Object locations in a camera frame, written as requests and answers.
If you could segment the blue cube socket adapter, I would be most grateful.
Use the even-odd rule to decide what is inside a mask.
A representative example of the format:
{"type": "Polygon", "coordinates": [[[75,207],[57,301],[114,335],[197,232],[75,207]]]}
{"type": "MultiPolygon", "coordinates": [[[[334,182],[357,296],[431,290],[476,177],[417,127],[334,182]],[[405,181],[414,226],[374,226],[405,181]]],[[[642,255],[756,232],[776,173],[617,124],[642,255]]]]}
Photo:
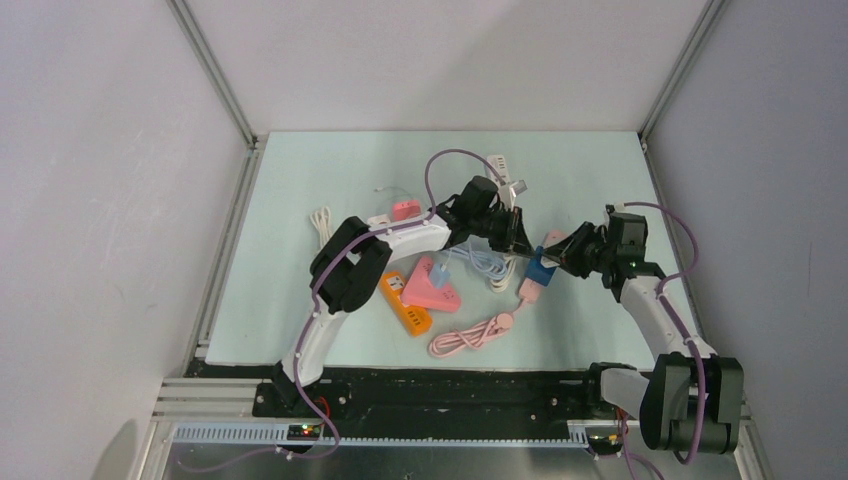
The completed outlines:
{"type": "Polygon", "coordinates": [[[524,276],[542,287],[547,287],[558,269],[558,263],[547,259],[543,251],[544,248],[541,245],[536,247],[534,257],[528,262],[524,276]]]}

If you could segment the white power strip with cable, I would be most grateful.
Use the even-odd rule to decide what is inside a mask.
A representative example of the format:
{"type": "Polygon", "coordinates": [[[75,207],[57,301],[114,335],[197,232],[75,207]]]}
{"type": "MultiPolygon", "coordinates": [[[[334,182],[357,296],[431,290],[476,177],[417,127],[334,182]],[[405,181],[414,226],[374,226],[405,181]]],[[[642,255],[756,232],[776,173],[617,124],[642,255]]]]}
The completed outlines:
{"type": "MultiPolygon", "coordinates": [[[[502,154],[489,155],[486,162],[488,167],[484,168],[484,173],[489,180],[492,180],[498,187],[510,182],[511,176],[507,162],[502,154]]],[[[509,287],[515,272],[516,258],[506,254],[492,253],[491,260],[493,267],[488,274],[489,288],[494,293],[503,293],[509,287]]]]}

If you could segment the pink power strip with cable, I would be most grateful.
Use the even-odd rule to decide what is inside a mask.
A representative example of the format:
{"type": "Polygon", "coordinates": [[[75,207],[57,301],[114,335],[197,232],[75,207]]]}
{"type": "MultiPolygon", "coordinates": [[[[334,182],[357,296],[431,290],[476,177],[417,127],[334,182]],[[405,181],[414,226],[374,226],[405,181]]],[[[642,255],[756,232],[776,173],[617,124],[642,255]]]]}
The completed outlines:
{"type": "MultiPolygon", "coordinates": [[[[492,253],[474,250],[470,242],[466,242],[464,245],[452,247],[449,250],[448,258],[457,256],[468,260],[479,273],[484,274],[488,279],[488,274],[493,267],[492,253]]],[[[456,355],[462,350],[479,350],[492,341],[503,337],[512,329],[516,315],[523,308],[535,304],[545,288],[524,277],[517,290],[519,300],[517,307],[511,311],[498,313],[489,320],[478,322],[469,328],[453,329],[437,335],[428,344],[429,355],[443,359],[456,355]]]]}

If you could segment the pink triangular power strip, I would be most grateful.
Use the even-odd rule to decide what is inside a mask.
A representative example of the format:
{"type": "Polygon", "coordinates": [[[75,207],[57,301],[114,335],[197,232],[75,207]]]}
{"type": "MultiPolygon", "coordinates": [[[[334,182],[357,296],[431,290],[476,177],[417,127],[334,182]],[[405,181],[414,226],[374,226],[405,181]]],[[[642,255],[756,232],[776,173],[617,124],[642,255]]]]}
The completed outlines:
{"type": "Polygon", "coordinates": [[[429,256],[418,260],[400,299],[407,306],[446,313],[456,313],[462,304],[460,295],[449,282],[449,273],[436,266],[429,256]]]}

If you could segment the pink square plug adapter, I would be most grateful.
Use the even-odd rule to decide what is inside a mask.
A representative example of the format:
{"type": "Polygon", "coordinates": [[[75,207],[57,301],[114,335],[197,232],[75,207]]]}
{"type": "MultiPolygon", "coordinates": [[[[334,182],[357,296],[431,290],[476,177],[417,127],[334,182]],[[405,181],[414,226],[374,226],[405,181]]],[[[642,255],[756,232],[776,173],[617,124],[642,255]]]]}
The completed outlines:
{"type": "Polygon", "coordinates": [[[420,216],[422,207],[417,199],[404,200],[395,203],[391,209],[391,218],[394,222],[411,219],[420,216]]]}

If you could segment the white cube socket adapter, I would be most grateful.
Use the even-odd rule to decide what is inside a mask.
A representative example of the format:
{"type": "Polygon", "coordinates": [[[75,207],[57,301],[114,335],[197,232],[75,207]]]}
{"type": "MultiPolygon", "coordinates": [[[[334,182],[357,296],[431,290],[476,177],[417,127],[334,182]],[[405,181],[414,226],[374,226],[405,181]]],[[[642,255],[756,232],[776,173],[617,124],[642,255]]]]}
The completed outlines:
{"type": "Polygon", "coordinates": [[[370,226],[380,227],[384,225],[388,225],[392,222],[391,217],[388,214],[380,214],[369,217],[366,220],[366,223],[370,226]]]}

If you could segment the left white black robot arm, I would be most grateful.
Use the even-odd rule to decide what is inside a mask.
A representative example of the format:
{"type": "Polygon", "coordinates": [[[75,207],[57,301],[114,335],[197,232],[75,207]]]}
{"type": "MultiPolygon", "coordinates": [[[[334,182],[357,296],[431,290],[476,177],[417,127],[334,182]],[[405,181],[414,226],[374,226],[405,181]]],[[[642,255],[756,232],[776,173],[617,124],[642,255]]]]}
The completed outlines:
{"type": "Polygon", "coordinates": [[[281,362],[288,380],[277,391],[277,403],[292,416],[313,408],[316,391],[311,384],[321,378],[343,322],[370,300],[389,263],[448,250],[469,237],[486,240],[495,252],[533,257],[535,249],[515,203],[526,188],[522,180],[497,183],[475,176],[461,193],[404,221],[375,227],[356,216],[347,218],[309,267],[313,310],[281,362]]]}

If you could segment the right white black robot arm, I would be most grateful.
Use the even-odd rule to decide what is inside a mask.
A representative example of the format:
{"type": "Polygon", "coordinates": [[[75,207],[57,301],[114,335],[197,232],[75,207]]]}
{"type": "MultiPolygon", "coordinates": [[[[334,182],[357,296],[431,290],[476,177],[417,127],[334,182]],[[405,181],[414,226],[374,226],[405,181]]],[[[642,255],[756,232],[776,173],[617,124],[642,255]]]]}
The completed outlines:
{"type": "Polygon", "coordinates": [[[622,409],[638,420],[649,449],[671,451],[681,462],[698,454],[732,453],[739,439],[744,370],[686,326],[666,290],[667,275],[645,258],[648,235],[644,216],[609,207],[603,224],[585,222],[541,252],[574,277],[599,274],[655,360],[649,376],[601,366],[600,379],[580,392],[582,407],[598,418],[622,409]]]}

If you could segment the aluminium frame rail front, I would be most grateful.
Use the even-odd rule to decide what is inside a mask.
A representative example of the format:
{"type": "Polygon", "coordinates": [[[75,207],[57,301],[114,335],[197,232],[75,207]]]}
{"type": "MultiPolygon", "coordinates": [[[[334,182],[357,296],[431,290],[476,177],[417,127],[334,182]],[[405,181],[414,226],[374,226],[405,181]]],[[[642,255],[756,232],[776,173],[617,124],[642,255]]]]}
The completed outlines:
{"type": "Polygon", "coordinates": [[[423,422],[454,415],[479,419],[486,426],[514,419],[539,427],[588,425],[606,427],[614,420],[609,405],[582,404],[580,385],[520,379],[455,381],[376,379],[351,386],[343,381],[320,383],[311,393],[312,405],[298,400],[287,407],[276,388],[257,379],[178,378],[165,381],[154,408],[160,417],[319,418],[327,415],[345,436],[365,428],[397,427],[401,422],[423,422]]]}

